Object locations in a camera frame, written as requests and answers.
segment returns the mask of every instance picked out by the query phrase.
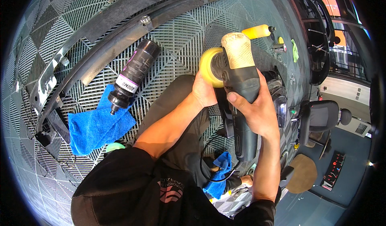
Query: wooden stool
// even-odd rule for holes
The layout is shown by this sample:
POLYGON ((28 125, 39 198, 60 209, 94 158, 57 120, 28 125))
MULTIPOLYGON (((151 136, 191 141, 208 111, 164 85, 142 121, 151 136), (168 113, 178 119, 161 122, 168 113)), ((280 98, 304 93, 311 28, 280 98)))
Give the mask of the wooden stool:
POLYGON ((313 162, 311 158, 299 154, 292 160, 290 166, 295 170, 291 180, 286 186, 288 191, 298 194, 312 188, 318 176, 315 162, 313 162))

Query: dark pants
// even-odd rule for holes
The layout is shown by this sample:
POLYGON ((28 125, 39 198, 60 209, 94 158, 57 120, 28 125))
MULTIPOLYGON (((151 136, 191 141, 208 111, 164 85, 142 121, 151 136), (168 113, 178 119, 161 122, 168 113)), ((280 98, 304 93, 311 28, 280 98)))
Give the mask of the dark pants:
MULTIPOLYGON (((162 92, 142 120, 135 140, 154 122, 174 110, 191 93, 194 79, 193 75, 181 75, 162 92)), ((161 156, 167 165, 189 171, 200 188, 208 183, 200 171, 200 153, 203 149, 202 134, 209 124, 209 110, 206 107, 192 120, 176 144, 161 156)), ((202 169, 207 177, 211 177, 210 168, 204 161, 202 169)), ((241 179, 231 176, 226 181, 225 191, 239 185, 241 185, 241 179)))

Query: logo on shirt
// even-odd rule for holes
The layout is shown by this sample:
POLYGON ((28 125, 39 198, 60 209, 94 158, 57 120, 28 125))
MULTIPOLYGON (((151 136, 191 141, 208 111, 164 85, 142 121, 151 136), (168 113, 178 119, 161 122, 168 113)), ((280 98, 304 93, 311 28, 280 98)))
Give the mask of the logo on shirt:
POLYGON ((184 184, 172 179, 172 178, 161 178, 158 181, 161 188, 160 200, 164 203, 171 201, 176 202, 182 197, 182 190, 184 190, 184 184))

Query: black chair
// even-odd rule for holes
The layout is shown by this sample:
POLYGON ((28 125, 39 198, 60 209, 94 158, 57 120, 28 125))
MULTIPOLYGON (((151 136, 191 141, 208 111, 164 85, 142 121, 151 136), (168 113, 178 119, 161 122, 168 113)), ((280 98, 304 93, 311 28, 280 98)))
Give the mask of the black chair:
POLYGON ((300 108, 299 117, 292 119, 292 121, 300 121, 299 129, 299 144, 306 145, 308 141, 317 143, 327 147, 331 144, 331 139, 328 137, 326 143, 315 141, 309 138, 310 132, 325 132, 334 128, 337 123, 348 125, 351 121, 351 112, 348 109, 340 110, 335 101, 311 101, 304 103, 300 108))

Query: orange panel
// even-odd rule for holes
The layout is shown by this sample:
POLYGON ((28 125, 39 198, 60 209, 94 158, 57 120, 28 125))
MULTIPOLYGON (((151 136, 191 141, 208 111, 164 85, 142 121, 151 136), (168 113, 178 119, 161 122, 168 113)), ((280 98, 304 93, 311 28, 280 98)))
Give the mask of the orange panel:
POLYGON ((340 38, 340 43, 337 44, 339 46, 346 46, 346 37, 341 30, 335 30, 335 36, 340 38))
POLYGON ((336 0, 322 0, 329 11, 330 16, 340 16, 340 11, 336 0))

